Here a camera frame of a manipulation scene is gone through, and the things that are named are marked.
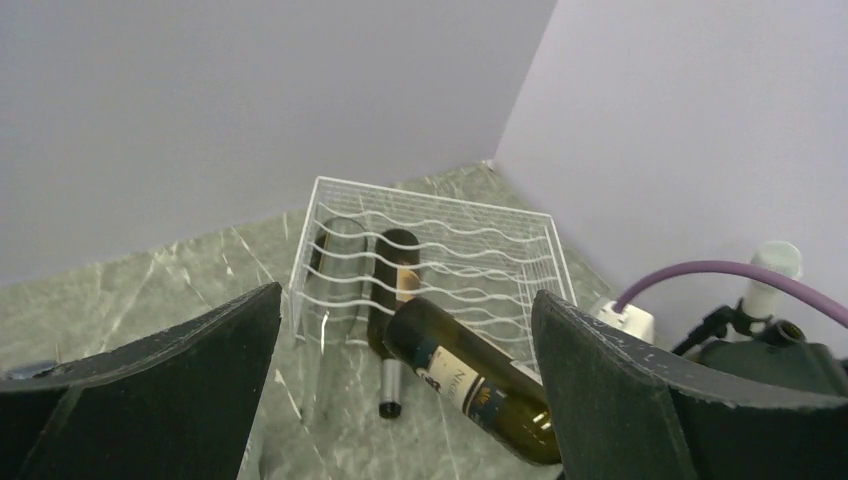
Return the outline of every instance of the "white wire rack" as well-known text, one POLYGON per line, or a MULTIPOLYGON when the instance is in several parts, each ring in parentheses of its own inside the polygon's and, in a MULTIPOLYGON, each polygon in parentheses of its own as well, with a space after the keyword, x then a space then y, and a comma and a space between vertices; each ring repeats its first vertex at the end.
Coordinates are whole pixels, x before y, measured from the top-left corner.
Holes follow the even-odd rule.
MULTIPOLYGON (((300 238, 289 293, 293 332, 304 340, 304 351, 321 352, 317 356, 302 356, 301 374, 307 392, 321 391, 321 388, 310 390, 309 379, 333 378, 326 402, 332 419, 324 424, 329 428, 307 427, 316 451, 327 459, 324 467, 328 475, 332 478, 482 478, 476 460, 455 460, 461 458, 463 448, 473 448, 466 455, 485 456, 487 465, 505 475, 504 478, 537 478, 535 475, 550 478, 549 472, 535 470, 538 467, 504 455, 503 447, 473 422, 462 420, 461 412, 444 407, 425 382, 415 379, 404 382, 404 413, 399 419, 386 423, 377 416, 379 360, 367 349, 365 326, 369 308, 392 313, 370 301, 374 244, 381 232, 392 228, 407 229, 420 242, 421 263, 417 272, 421 284, 418 290, 409 293, 433 301, 537 373, 529 323, 536 292, 546 289, 574 300, 568 269, 549 215, 319 177, 300 238), (339 217, 354 220, 363 227, 364 231, 353 235, 367 239, 365 252, 343 256, 316 245, 316 238, 326 231, 341 238, 352 236, 328 229, 327 224, 339 223, 330 220, 339 217), (309 288, 307 274, 311 271, 310 277, 315 278, 320 273, 310 266, 316 249, 335 258, 366 257, 362 262, 364 271, 356 277, 364 285, 361 296, 310 296, 308 292, 314 288, 309 288), (353 308, 355 320, 344 315, 343 321, 354 327, 343 340, 331 342, 330 350, 325 350, 326 324, 312 322, 332 321, 321 312, 334 308, 345 311, 353 308), (321 339, 304 333, 316 330, 322 332, 321 339), (316 360, 322 357, 327 360, 328 355, 333 357, 332 362, 316 360), (338 373, 327 373, 321 366, 326 364, 338 365, 338 373), (401 465, 400 452, 416 453, 402 457, 401 465)), ((322 278, 324 282, 338 284, 352 280, 350 272, 344 278, 322 278)), ((320 402, 319 397, 304 394, 300 404, 304 421, 315 418, 305 412, 309 412, 310 404, 320 402)))
MULTIPOLYGON (((303 288, 309 259, 320 249, 314 240, 328 231, 325 223, 334 217, 355 220, 365 228, 362 235, 368 237, 369 248, 361 255, 368 257, 369 269, 380 232, 398 227, 413 232, 420 241, 423 273, 421 288, 410 293, 434 301, 537 370, 529 324, 536 292, 547 289, 574 299, 550 215, 318 177, 289 284, 296 335, 302 335, 299 323, 306 302, 340 305, 333 299, 312 298, 303 288)), ((362 272, 366 285, 373 281, 369 273, 362 272)), ((369 300, 368 287, 352 303, 393 313, 369 300)), ((358 320, 366 321, 367 309, 360 311, 358 320)), ((350 338, 348 343, 364 341, 350 338)))

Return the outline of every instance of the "wall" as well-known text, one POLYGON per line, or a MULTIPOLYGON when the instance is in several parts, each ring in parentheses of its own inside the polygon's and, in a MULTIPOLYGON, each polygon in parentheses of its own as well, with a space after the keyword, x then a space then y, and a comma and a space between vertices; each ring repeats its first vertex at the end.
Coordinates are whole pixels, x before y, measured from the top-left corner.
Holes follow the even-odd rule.
MULTIPOLYGON (((784 239, 848 303, 846 85, 838 0, 561 0, 494 163, 620 289, 784 239)), ((636 304, 677 338, 744 286, 686 277, 636 304)), ((848 330, 794 299, 779 313, 848 355, 848 330)))
POLYGON ((553 5, 4 2, 0 284, 491 158, 553 5))

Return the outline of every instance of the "countertop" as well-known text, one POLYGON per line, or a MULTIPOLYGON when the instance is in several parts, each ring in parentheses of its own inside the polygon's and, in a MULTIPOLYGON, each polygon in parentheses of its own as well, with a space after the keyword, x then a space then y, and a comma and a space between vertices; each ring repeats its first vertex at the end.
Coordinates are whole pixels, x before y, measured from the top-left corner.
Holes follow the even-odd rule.
MULTIPOLYGON (((394 186, 528 209, 506 182, 484 164, 394 186)), ((0 289, 0 322, 5 332, 0 336, 0 371, 53 358, 57 346, 62 361, 112 350, 194 318, 258 285, 277 281, 286 286, 305 215, 305 210, 290 211, 265 221, 0 289)), ((568 245, 563 245, 563 250, 579 307, 588 309, 600 296, 610 295, 609 287, 574 250, 568 245)), ((434 410, 432 420, 439 426, 411 424, 406 428, 388 422, 388 445, 373 439, 371 445, 357 448, 322 446, 304 429, 292 406, 302 388, 303 366, 291 334, 288 310, 284 292, 282 326, 249 443, 252 450, 265 454, 267 465, 263 469, 272 473, 271 478, 279 479, 421 477, 421 472, 409 470, 405 456, 418 455, 415 450, 435 448, 437 444, 440 451, 444 449, 448 423, 456 420, 465 426, 461 414, 449 409, 434 410)), ((370 378, 378 375, 374 355, 361 348, 351 362, 355 372, 344 391, 376 382, 370 378)), ((375 399, 364 391, 350 395, 350 399, 345 415, 361 422, 381 421, 375 399)), ((433 403, 432 398, 424 400, 422 404, 433 403)), ((471 422, 466 423, 467 432, 463 430, 462 438, 450 438, 450 453, 438 459, 446 468, 431 468, 428 480, 556 477, 557 468, 525 465, 485 433, 477 432, 471 422)), ((256 463, 259 453, 250 452, 248 460, 256 463)), ((255 465, 246 467, 256 469, 255 465)))

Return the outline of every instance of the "wire rack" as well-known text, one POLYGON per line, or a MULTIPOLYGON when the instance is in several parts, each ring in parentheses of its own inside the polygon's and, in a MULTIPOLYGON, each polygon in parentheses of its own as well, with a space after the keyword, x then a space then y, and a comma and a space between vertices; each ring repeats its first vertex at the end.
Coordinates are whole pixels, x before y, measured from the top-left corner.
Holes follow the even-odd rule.
MULTIPOLYGON (((319 321, 302 315, 315 305, 332 308, 354 304, 359 312, 356 323, 360 325, 367 322, 368 308, 393 313, 370 301, 374 244, 381 238, 381 232, 391 228, 407 229, 420 241, 421 284, 418 290, 407 293, 433 301, 538 373, 529 324, 533 298, 538 290, 546 289, 574 299, 562 248, 549 215, 326 177, 315 182, 289 284, 292 331, 298 338, 309 340, 304 337, 309 329, 304 329, 301 322, 319 321), (368 241, 368 249, 358 254, 367 257, 366 271, 358 277, 365 285, 362 296, 342 299, 343 303, 333 298, 313 298, 304 288, 307 274, 310 271, 316 274, 310 267, 316 249, 324 255, 333 255, 316 245, 315 240, 325 231, 333 234, 326 224, 338 217, 362 225, 361 235, 368 241)), ((341 348, 365 350, 364 331, 364 328, 353 329, 341 348)), ((374 376, 377 376, 376 356, 370 356, 375 357, 374 376)))

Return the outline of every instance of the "cable connector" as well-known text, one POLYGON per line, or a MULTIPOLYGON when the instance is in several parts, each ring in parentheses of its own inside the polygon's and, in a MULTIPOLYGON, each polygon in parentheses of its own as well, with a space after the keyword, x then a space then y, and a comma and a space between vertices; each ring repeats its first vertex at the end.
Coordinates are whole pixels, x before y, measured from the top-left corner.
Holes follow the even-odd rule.
POLYGON ((647 343, 654 343, 654 316, 633 305, 621 313, 612 310, 615 300, 602 298, 589 312, 598 320, 647 343))

